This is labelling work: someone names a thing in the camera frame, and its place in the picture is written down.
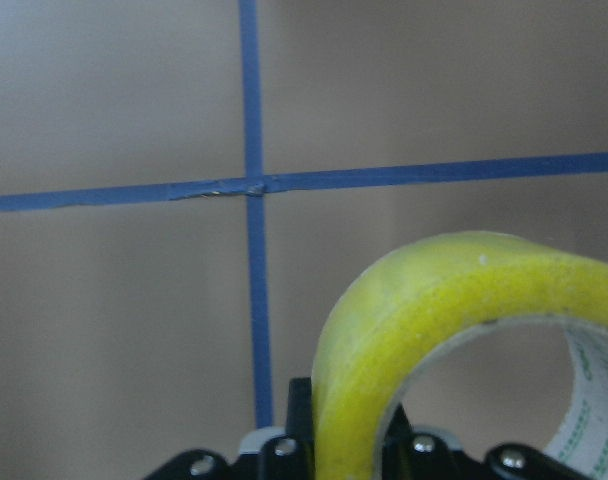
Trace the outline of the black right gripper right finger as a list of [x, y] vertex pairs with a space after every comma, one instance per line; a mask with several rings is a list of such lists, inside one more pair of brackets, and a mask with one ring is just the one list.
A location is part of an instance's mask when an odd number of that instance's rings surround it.
[[410, 445], [413, 432], [402, 405], [398, 405], [386, 430], [381, 456], [383, 480], [411, 479]]

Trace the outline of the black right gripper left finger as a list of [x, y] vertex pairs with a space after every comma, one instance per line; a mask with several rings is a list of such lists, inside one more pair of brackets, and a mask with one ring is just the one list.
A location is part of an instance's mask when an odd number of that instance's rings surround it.
[[285, 432], [291, 452], [292, 479], [314, 479], [314, 432], [312, 419], [312, 384], [309, 377], [289, 382]]

